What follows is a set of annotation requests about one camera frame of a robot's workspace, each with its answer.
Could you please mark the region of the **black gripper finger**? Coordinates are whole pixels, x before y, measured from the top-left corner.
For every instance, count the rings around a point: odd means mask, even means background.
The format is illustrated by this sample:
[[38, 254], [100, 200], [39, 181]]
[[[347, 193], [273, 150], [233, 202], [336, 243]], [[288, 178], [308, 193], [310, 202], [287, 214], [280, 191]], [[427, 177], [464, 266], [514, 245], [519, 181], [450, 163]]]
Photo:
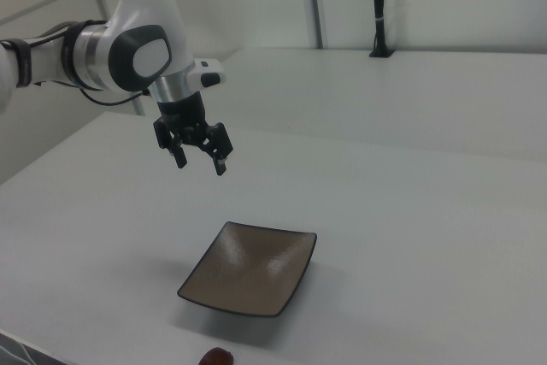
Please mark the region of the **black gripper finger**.
[[181, 142], [171, 133], [163, 118], [158, 118], [153, 123], [153, 127], [159, 147], [169, 152], [178, 168], [183, 168], [187, 164], [187, 159], [181, 147]]
[[219, 122], [213, 126], [207, 125], [204, 132], [204, 139], [198, 147], [211, 157], [216, 174], [222, 176], [226, 172], [226, 159], [233, 151], [226, 127]]

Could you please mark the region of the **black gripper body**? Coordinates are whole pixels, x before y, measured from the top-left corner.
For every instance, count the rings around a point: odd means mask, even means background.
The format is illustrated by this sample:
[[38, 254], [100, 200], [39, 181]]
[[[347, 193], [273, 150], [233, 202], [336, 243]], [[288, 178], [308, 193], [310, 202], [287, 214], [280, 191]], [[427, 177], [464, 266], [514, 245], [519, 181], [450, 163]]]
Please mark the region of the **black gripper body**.
[[158, 103], [163, 121], [171, 131], [187, 127], [207, 127], [206, 111], [200, 91], [177, 102]]

